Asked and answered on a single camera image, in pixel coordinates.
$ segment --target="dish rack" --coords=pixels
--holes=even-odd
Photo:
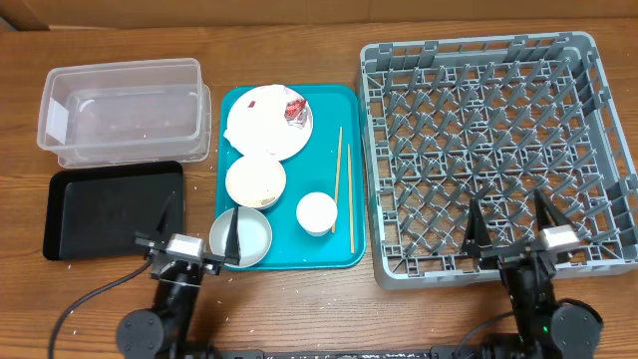
[[[470,198],[508,245],[535,235],[536,188],[581,240],[557,277],[638,266],[638,178],[588,34],[368,45],[358,91],[382,287],[499,280],[461,252]]]

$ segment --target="black tray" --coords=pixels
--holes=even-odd
[[[61,171],[51,178],[42,252],[49,260],[142,254],[135,231],[184,231],[183,170],[176,162]]]

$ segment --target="blue tray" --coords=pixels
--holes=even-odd
[[[303,96],[312,109],[314,127],[308,144],[294,157],[283,161],[286,189],[279,201],[263,213],[272,226],[273,239],[266,256],[247,270],[343,268],[357,264],[366,251],[363,159],[359,131],[357,97],[340,85],[290,86]],[[252,88],[229,92],[221,104],[219,123],[219,159],[215,218],[234,207],[225,188],[226,171],[241,154],[223,137],[232,105]],[[333,234],[313,237],[297,222],[297,203],[305,194],[322,191],[334,195],[339,127],[343,127],[341,178],[339,180],[339,216]],[[355,253],[350,253],[348,208],[348,155],[352,152],[352,201]]]

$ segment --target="chopstick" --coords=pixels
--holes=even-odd
[[[343,127],[339,128],[339,149],[337,150],[337,178],[335,179],[335,204],[339,205],[339,173],[341,172],[341,140],[343,139]],[[332,224],[332,232],[335,232],[337,221]]]
[[[352,217],[352,165],[350,160],[350,144],[348,144],[348,189],[350,193],[350,253],[355,252],[355,227]]]

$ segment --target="white label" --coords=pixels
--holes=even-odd
[[[69,110],[65,109],[59,102],[51,99],[47,116],[47,134],[58,140],[62,145],[67,140],[68,121]]]

